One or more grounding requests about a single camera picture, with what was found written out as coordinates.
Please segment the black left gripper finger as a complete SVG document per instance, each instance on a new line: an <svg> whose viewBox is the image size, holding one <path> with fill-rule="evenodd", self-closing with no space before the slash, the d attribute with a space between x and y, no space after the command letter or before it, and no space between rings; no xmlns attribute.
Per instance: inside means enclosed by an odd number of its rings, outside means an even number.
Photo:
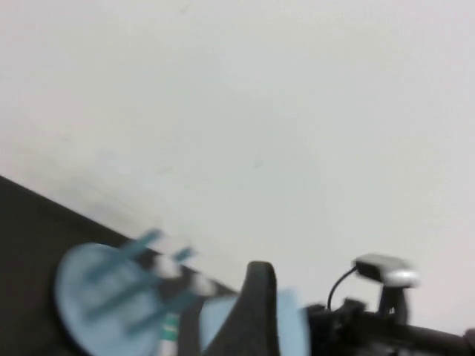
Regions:
<svg viewBox="0 0 475 356"><path fill-rule="evenodd" d="M274 268L250 262L236 297L212 299L202 307L204 355L278 355L277 283Z"/></svg>

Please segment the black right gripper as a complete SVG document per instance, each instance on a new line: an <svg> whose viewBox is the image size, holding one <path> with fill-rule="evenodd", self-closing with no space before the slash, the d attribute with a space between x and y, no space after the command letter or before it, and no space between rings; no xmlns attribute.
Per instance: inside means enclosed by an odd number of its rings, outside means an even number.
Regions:
<svg viewBox="0 0 475 356"><path fill-rule="evenodd" d="M346 299L329 310L307 307L310 354L318 355L459 355L460 336L411 325L396 325Z"/></svg>

